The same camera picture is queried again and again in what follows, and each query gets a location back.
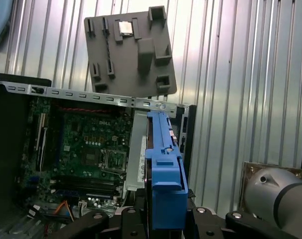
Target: circuit board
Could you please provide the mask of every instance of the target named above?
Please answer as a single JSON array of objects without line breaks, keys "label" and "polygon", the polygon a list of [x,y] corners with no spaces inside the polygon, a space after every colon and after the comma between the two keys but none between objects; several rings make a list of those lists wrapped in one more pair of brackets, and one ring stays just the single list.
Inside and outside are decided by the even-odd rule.
[{"label": "circuit board", "polygon": [[34,98],[19,178],[27,200],[60,204],[74,198],[106,211],[119,206],[131,128],[126,113],[115,117]]}]

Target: blue plastic bracket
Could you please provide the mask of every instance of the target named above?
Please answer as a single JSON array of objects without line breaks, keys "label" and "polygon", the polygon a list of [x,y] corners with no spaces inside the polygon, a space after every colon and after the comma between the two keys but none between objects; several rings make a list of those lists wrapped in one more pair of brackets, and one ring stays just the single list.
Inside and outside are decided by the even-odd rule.
[{"label": "blue plastic bracket", "polygon": [[184,229],[188,187],[183,160],[166,113],[148,112],[146,160],[151,160],[152,229]]}]

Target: corrugated metal wall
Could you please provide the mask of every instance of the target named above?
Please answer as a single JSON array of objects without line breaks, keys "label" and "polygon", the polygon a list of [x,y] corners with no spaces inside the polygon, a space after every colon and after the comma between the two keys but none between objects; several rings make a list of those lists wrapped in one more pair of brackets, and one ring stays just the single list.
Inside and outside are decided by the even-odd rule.
[{"label": "corrugated metal wall", "polygon": [[302,160],[302,0],[16,0],[0,72],[91,91],[83,19],[168,14],[178,91],[197,104],[189,185],[196,203],[237,206],[243,161]]}]

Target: gray plastic cover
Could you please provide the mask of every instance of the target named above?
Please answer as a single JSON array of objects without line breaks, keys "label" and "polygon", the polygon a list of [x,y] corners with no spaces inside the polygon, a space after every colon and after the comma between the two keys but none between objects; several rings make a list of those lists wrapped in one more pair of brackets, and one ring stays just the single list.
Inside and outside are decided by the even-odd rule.
[{"label": "gray plastic cover", "polygon": [[84,23],[94,92],[132,97],[176,92],[164,6]]}]

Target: open computer case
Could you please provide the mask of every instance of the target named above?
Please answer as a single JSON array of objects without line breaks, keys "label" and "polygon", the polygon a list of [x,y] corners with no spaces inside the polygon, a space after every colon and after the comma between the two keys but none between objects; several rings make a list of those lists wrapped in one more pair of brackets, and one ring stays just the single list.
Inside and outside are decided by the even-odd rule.
[{"label": "open computer case", "polygon": [[0,74],[0,238],[43,238],[94,209],[111,217],[144,187],[150,110],[169,115],[188,178],[196,106]]}]

